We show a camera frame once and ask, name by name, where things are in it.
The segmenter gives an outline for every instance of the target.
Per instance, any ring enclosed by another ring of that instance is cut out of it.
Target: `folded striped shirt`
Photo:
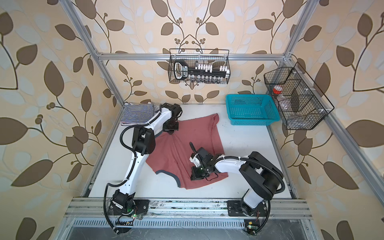
[[[155,106],[150,104],[124,104],[124,112],[120,119],[122,126],[146,124],[155,115]]]

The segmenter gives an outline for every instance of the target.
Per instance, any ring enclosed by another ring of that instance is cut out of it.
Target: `white tabletop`
[[[225,105],[182,105],[183,114],[179,120],[200,118],[218,113],[220,121],[217,129],[224,152],[230,156],[246,156],[257,151],[281,170],[266,126],[233,126],[227,115]],[[120,133],[125,126],[119,126],[105,156],[89,197],[103,197],[108,182],[118,184],[125,178],[132,152],[120,144]],[[130,146],[133,129],[124,134],[125,144]],[[137,181],[135,197],[143,198],[241,198],[250,188],[241,174],[229,173],[228,177],[197,189],[177,187],[173,177],[164,173],[156,175],[145,163]],[[116,188],[108,188],[112,197]],[[290,199],[288,188],[273,198]]]

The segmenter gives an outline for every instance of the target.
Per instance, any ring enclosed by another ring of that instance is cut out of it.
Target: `wire mesh basket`
[[[228,84],[229,50],[171,48],[169,52],[170,83]]]
[[[302,79],[301,70],[296,64],[293,68],[281,67],[264,74],[265,85],[287,130],[312,130],[334,109],[310,76],[313,86]]]

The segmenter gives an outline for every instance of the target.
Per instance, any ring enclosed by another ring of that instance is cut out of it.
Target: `blue laundry basket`
[[[280,120],[271,96],[265,94],[228,94],[225,98],[232,125],[268,126]]]

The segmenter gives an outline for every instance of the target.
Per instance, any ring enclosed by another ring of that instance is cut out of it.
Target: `white table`
[[[230,156],[246,156],[257,151],[281,170],[266,126],[233,126],[225,105],[182,105],[183,114],[179,120],[200,118],[218,113],[217,129],[224,152]],[[118,184],[125,178],[132,152],[120,144],[120,134],[125,126],[119,126],[97,175],[89,197],[103,197],[108,182]],[[131,146],[133,128],[124,134],[125,144]],[[197,189],[177,187],[173,177],[164,173],[156,175],[145,163],[137,181],[135,197],[143,198],[241,198],[250,188],[241,174],[229,173],[228,178]],[[112,197],[116,188],[108,188]],[[274,198],[290,199],[288,188]]]

